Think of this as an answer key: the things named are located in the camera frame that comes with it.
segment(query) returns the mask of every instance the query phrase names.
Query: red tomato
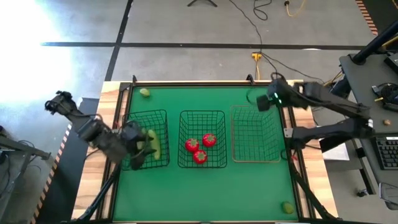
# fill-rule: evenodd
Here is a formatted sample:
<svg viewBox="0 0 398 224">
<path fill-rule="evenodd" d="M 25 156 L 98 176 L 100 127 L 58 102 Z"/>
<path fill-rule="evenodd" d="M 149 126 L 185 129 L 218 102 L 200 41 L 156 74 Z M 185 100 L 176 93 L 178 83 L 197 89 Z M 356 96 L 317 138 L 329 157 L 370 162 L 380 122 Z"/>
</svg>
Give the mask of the red tomato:
<svg viewBox="0 0 398 224">
<path fill-rule="evenodd" d="M 199 141 L 196 139 L 188 139 L 185 142 L 185 148 L 189 152 L 196 152 L 199 149 Z"/>
<path fill-rule="evenodd" d="M 193 160 L 197 164 L 203 164 L 207 161 L 207 154 L 203 150 L 197 150 L 195 153 L 193 153 Z"/>
<path fill-rule="evenodd" d="M 214 134 L 205 134 L 202 140 L 203 145 L 206 147 L 214 146 L 217 142 L 217 138 Z"/>
</svg>

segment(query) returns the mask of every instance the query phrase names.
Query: wire basket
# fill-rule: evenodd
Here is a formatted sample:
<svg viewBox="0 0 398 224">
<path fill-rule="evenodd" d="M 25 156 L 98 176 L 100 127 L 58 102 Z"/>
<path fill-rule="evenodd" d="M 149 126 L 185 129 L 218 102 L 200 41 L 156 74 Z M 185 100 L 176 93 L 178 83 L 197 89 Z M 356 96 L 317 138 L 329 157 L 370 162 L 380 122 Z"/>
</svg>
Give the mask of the wire basket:
<svg viewBox="0 0 398 224">
<path fill-rule="evenodd" d="M 217 142 L 213 147 L 205 147 L 202 137 L 212 133 Z M 182 168 L 224 168 L 226 167 L 225 114 L 222 111 L 183 111 L 180 114 L 178 137 L 178 165 Z M 204 164 L 196 164 L 193 155 L 185 149 L 185 141 L 195 138 L 201 150 L 207 153 Z"/>
<path fill-rule="evenodd" d="M 279 111 L 259 112 L 253 106 L 233 106 L 232 152 L 235 162 L 279 162 L 284 147 Z"/>
<path fill-rule="evenodd" d="M 155 159 L 154 155 L 148 155 L 140 169 L 167 166 L 170 162 L 169 152 L 169 133 L 167 131 L 167 113 L 165 110 L 143 111 L 129 113 L 125 121 L 137 121 L 142 128 L 155 131 L 160 141 L 160 159 Z M 122 160 L 122 170 L 132 170 L 130 166 L 130 155 Z"/>
</svg>

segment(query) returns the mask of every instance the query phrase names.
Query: green mat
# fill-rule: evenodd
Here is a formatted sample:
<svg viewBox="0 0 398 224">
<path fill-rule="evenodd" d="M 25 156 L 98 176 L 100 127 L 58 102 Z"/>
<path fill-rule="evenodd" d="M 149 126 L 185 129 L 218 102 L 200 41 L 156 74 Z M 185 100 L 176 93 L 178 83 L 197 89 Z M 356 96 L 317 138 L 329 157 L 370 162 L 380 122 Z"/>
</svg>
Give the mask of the green mat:
<svg viewBox="0 0 398 224">
<path fill-rule="evenodd" d="M 272 221 L 297 220 L 284 214 L 281 203 L 295 205 L 287 161 L 237 163 L 232 157 L 231 110 L 248 105 L 252 87 L 153 87 L 149 98 L 134 89 L 130 112 L 166 110 L 169 127 L 168 166 L 121 172 L 114 221 Z M 266 93 L 258 87 L 251 92 Z M 225 114 L 227 164 L 224 168 L 186 169 L 178 166 L 180 113 L 219 110 Z M 277 113 L 275 122 L 280 122 Z M 281 125 L 274 130 L 283 150 Z"/>
</svg>

